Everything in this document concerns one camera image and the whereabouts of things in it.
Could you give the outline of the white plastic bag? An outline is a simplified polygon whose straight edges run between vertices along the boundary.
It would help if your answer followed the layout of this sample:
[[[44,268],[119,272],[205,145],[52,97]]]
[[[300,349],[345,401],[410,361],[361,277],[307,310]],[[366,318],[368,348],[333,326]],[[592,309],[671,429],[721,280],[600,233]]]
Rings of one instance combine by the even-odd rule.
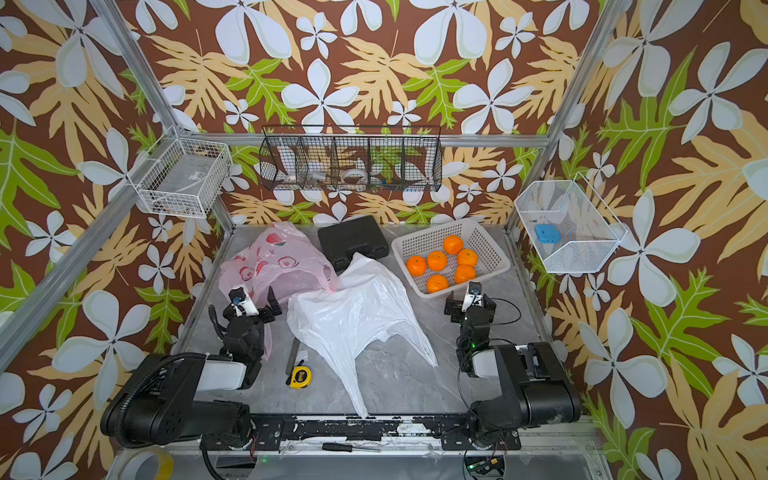
[[[375,341],[398,335],[433,368],[438,360],[417,321],[406,288],[382,263],[360,253],[338,277],[337,290],[314,290],[288,300],[287,324],[315,350],[346,389],[358,416],[368,408],[359,388],[357,357]]]

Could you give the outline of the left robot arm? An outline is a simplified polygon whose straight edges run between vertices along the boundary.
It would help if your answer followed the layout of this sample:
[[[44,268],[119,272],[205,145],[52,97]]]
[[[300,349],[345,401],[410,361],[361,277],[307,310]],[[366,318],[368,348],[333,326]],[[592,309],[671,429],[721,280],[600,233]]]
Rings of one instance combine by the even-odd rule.
[[[264,326],[282,313],[272,288],[255,306],[243,286],[229,293],[226,326],[214,306],[209,318],[222,348],[217,355],[151,354],[110,401],[100,431],[129,449],[199,439],[204,447],[242,448],[253,440],[250,409],[232,401],[197,400],[199,392],[250,388],[261,370]]]

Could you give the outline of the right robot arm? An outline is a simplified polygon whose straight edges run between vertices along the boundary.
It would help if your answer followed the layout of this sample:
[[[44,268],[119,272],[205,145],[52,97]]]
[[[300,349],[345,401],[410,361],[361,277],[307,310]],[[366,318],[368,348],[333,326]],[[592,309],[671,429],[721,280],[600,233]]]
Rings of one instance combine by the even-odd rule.
[[[467,432],[480,445],[509,445],[520,428],[576,422],[582,404],[561,361],[547,342],[518,345],[492,338],[494,299],[449,297],[444,313],[459,325],[458,374],[496,379],[500,395],[467,402]]]

